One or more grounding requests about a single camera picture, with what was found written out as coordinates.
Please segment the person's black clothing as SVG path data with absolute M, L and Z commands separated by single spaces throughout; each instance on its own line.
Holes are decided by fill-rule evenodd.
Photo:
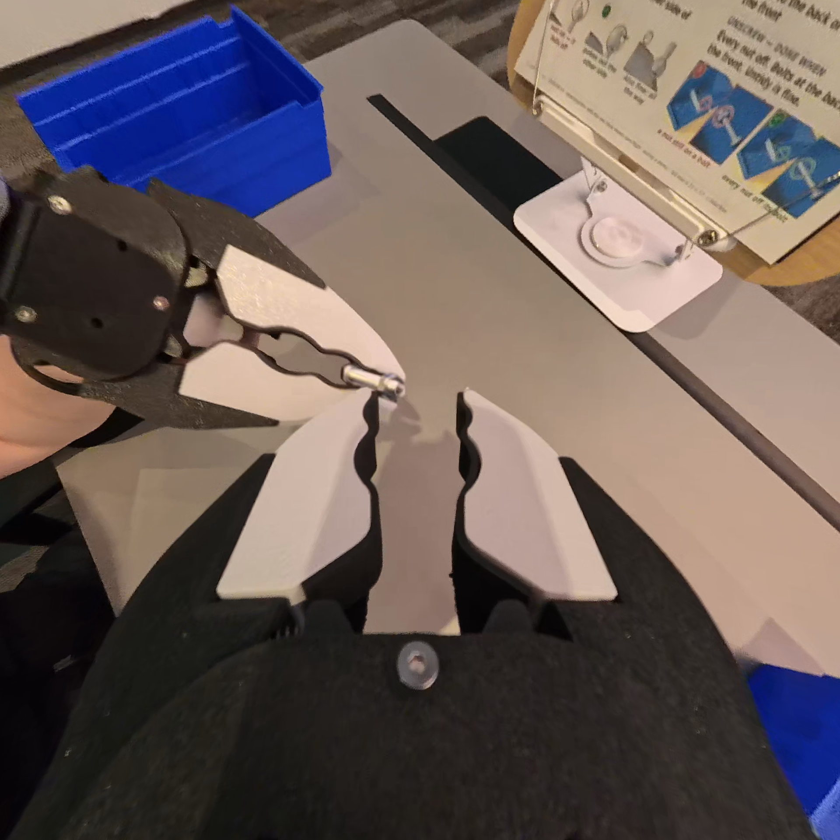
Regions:
M 1 838 L 54 758 L 113 621 L 99 584 L 30 581 L 1 594 Z

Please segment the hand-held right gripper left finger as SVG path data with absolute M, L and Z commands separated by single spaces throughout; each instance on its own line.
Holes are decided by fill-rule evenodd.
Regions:
M 317 576 L 378 522 L 380 398 L 353 392 L 278 448 L 216 588 L 222 601 L 317 599 Z

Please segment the person's left hand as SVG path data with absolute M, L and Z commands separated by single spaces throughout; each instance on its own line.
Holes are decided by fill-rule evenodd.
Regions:
M 113 406 L 58 392 L 17 365 L 7 336 L 1 338 L 1 477 L 54 455 L 98 429 Z

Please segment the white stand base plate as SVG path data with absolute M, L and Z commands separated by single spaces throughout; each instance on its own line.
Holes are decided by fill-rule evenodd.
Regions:
M 625 332 L 651 330 L 722 278 L 714 258 L 588 161 L 520 205 L 513 223 Z

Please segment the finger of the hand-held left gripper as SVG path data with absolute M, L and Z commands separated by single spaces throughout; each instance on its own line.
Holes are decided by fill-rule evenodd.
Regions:
M 406 375 L 383 338 L 332 288 L 320 287 L 244 250 L 228 245 L 216 269 L 216 286 L 224 309 L 245 331 L 264 333 L 274 340 L 290 334 L 312 347 L 292 356 L 315 362 L 305 372 L 340 385 L 341 370 L 356 364 L 370 371 Z M 326 371 L 316 359 L 332 359 Z
M 307 421 L 359 389 L 368 390 L 286 371 L 257 349 L 228 341 L 191 358 L 177 387 L 180 396 L 280 423 Z

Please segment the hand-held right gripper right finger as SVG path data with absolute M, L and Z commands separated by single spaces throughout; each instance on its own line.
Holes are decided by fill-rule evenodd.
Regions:
M 465 480 L 467 544 L 545 601 L 612 602 L 616 585 L 553 448 L 472 389 L 462 393 L 476 478 Z

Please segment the blue plastic bin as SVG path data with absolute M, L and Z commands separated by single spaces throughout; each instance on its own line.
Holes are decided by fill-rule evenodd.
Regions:
M 749 687 L 771 747 L 819 838 L 839 838 L 839 679 L 760 665 Z
M 321 83 L 236 7 L 17 96 L 63 172 L 257 217 L 331 176 Z

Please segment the grey desk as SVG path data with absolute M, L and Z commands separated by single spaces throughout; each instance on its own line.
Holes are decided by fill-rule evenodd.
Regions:
M 407 373 L 377 439 L 384 568 L 369 633 L 451 629 L 456 395 L 576 460 L 679 568 L 735 651 L 838 676 L 838 345 L 730 274 L 626 336 L 425 151 L 487 116 L 580 163 L 502 87 L 403 20 L 307 62 L 332 175 L 260 222 Z

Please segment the metal bolt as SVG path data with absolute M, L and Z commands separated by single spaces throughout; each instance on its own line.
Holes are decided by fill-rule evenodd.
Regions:
M 368 389 L 379 397 L 397 403 L 406 393 L 404 379 L 395 373 L 370 371 L 356 364 L 346 364 L 341 370 L 343 382 L 357 389 Z

